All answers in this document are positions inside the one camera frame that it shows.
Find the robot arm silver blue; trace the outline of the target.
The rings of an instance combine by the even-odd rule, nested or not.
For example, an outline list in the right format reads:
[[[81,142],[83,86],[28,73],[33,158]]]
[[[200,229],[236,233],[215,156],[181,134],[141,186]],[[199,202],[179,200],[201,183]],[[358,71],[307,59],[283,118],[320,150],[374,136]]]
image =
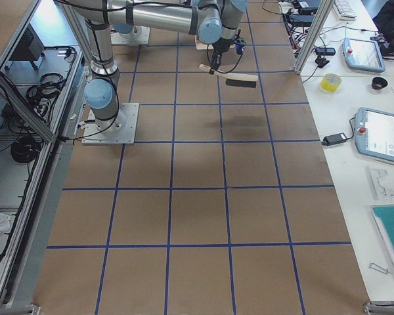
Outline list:
[[[245,41],[238,29],[246,1],[63,1],[85,20],[93,74],[112,78],[118,70],[112,47],[146,45],[152,29],[193,36],[197,45],[213,50],[204,71],[222,76],[234,87],[255,87],[252,75],[220,70],[221,59],[230,47],[237,54]]]
[[[114,22],[113,29],[118,32],[122,37],[139,35],[141,33],[140,26],[134,26],[121,22]]]

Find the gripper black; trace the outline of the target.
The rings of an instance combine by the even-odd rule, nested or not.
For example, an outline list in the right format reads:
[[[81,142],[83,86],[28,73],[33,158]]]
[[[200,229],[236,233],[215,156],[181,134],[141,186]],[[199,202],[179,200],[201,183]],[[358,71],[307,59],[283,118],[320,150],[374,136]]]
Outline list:
[[[210,69],[209,73],[213,75],[221,65],[221,57],[222,54],[227,52],[230,49],[230,45],[232,43],[232,39],[224,39],[220,38],[217,42],[214,43],[214,53],[212,54],[210,60]]]

